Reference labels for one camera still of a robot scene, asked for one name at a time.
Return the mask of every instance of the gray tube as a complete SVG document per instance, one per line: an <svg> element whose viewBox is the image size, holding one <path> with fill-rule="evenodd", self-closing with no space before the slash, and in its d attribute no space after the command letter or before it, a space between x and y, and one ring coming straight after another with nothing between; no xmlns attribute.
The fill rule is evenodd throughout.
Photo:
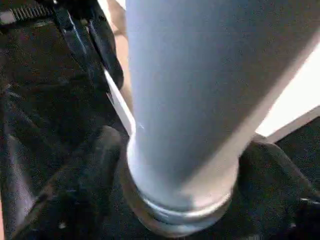
<svg viewBox="0 0 320 240"><path fill-rule="evenodd" d="M238 157L318 43L320 5L127 0L126 9L132 179L167 213L222 204Z"/></svg>

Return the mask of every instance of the gray cylindrical pipe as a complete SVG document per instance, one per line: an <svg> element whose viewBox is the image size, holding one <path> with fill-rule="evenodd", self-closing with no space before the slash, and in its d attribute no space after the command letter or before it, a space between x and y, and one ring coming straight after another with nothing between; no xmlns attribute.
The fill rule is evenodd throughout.
<svg viewBox="0 0 320 240"><path fill-rule="evenodd" d="M209 208L232 192L238 157L318 42L320 6L126 3L133 181L152 206L180 213Z"/></svg>

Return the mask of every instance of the white surface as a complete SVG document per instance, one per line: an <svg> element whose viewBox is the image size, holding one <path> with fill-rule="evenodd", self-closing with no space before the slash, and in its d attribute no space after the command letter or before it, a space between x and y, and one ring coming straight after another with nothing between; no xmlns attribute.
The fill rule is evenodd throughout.
<svg viewBox="0 0 320 240"><path fill-rule="evenodd" d="M108 5L107 0L97 0L97 1L101 7L101 10L103 11L106 19L110 23L111 22L111 15L110 15L109 5Z"/></svg>
<svg viewBox="0 0 320 240"><path fill-rule="evenodd" d="M318 106L320 106L320 45L284 89L256 132L269 137Z"/></svg>
<svg viewBox="0 0 320 240"><path fill-rule="evenodd" d="M126 0L116 0L118 2L118 4L123 7L124 10L126 10Z"/></svg>
<svg viewBox="0 0 320 240"><path fill-rule="evenodd" d="M111 101L114 106L114 109L118 114L128 135L131 136L133 131L136 129L135 119L132 116L124 98L122 97L120 91L118 90L115 82L113 81L107 70L104 70L104 75L110 87L110 92L112 96Z"/></svg>

